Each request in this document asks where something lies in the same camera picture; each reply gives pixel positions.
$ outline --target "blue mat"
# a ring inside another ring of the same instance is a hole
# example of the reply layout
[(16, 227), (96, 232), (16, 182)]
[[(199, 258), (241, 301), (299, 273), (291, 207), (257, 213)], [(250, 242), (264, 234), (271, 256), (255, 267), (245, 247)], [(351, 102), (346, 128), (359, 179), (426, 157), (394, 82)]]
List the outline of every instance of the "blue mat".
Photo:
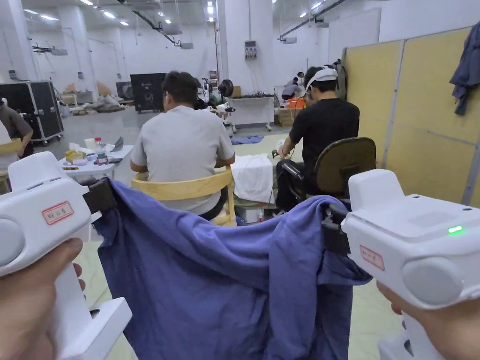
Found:
[(244, 145), (244, 144), (257, 144), (264, 139), (264, 136), (247, 136), (247, 137), (240, 137), (237, 139), (230, 139), (232, 141), (232, 145)]

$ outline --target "white label sticker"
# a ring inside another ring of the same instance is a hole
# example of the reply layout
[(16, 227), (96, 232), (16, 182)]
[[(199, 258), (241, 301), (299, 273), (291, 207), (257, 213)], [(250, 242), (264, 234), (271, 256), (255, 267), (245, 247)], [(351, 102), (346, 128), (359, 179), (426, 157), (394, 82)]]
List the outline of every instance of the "white label sticker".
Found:
[(63, 219), (73, 215), (72, 206), (68, 201), (55, 205), (42, 212), (43, 218), (49, 225), (53, 225), (62, 221)]
[(381, 257), (381, 255), (361, 245), (360, 245), (360, 252), (361, 252), (362, 258), (364, 258), (366, 261), (368, 261), (372, 265), (378, 267), (380, 270), (385, 271), (384, 259), (383, 257)]

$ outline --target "black chair backrest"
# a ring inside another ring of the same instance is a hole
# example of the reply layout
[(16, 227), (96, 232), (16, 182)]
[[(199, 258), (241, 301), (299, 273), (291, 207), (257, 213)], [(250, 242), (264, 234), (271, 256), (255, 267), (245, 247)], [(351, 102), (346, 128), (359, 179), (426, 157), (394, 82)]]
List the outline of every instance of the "black chair backrest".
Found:
[(335, 141), (320, 154), (315, 172), (317, 184), (328, 194), (348, 194), (348, 179), (376, 168), (375, 142), (366, 137)]

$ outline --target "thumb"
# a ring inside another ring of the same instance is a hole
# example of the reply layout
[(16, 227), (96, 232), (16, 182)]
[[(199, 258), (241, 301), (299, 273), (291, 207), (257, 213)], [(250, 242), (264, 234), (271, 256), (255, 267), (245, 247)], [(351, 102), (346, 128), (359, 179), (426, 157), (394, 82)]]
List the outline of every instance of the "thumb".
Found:
[(382, 293), (383, 296), (387, 298), (388, 301), (392, 303), (392, 306), (395, 308), (400, 308), (402, 312), (410, 315), (414, 319), (419, 319), (422, 315), (422, 310), (411, 305), (407, 301), (403, 300), (400, 296), (394, 293), (392, 290), (387, 288), (385, 285), (377, 282), (377, 288)]
[(55, 282), (67, 265), (80, 254), (82, 247), (83, 242), (80, 239), (70, 239), (38, 260), (33, 266), (34, 271), (44, 280)]

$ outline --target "ceiling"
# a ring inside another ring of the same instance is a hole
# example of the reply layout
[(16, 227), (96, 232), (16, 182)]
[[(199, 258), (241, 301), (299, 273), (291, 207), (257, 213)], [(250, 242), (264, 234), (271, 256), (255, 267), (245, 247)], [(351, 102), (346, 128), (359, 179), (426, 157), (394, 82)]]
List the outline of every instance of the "ceiling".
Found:
[[(93, 6), (88, 6), (80, 0), (22, 0), (24, 9), (30, 9), (39, 14), (46, 14), (58, 18), (58, 7), (62, 6), (79, 6), (84, 13), (85, 24), (87, 29), (94, 30), (108, 26), (119, 26), (120, 21), (126, 21), (130, 26), (150, 27), (145, 21), (135, 15), (130, 9), (121, 5), (117, 0), (91, 0), (94, 5), (99, 6), (99, 9), (94, 9)], [(156, 11), (148, 11), (151, 17), (157, 21), (169, 19), (172, 25), (202, 25), (207, 22), (208, 16), (206, 13), (207, 0), (163, 0), (162, 12), (165, 17), (161, 17)], [(116, 16), (116, 19), (107, 18), (100, 9), (108, 11)], [(31, 32), (42, 32), (49, 30), (60, 29), (58, 21), (49, 21), (41, 18), (39, 15), (33, 15), (25, 12), (25, 17), (28, 21), (28, 27)]]
[[(312, 14), (321, 11), (335, 0), (276, 0), (273, 7), (273, 20), (275, 27), (286, 28), (293, 24), (297, 24), (306, 19), (300, 18), (303, 12), (308, 13), (309, 9), (316, 3), (322, 2), (322, 5), (311, 11)], [(93, 6), (88, 6), (80, 0), (22, 0), (24, 9), (31, 9), (40, 14), (47, 14), (58, 18), (58, 7), (62, 6), (79, 6), (85, 17), (87, 29), (98, 29), (107, 26), (119, 26), (120, 21), (126, 21), (130, 26), (149, 27), (142, 19), (139, 19), (130, 9), (121, 5), (117, 0), (91, 0), (94, 5), (100, 6), (116, 16), (116, 19), (109, 19), (102, 12), (95, 10)], [(205, 24), (209, 15), (206, 12), (207, 0), (161, 0), (165, 19), (172, 21), (172, 25), (202, 25)], [(161, 21), (162, 18), (154, 11), (149, 11), (155, 20)], [(40, 18), (39, 15), (25, 13), (28, 20), (29, 30), (31, 32), (41, 32), (54, 29), (60, 29), (60, 23)]]

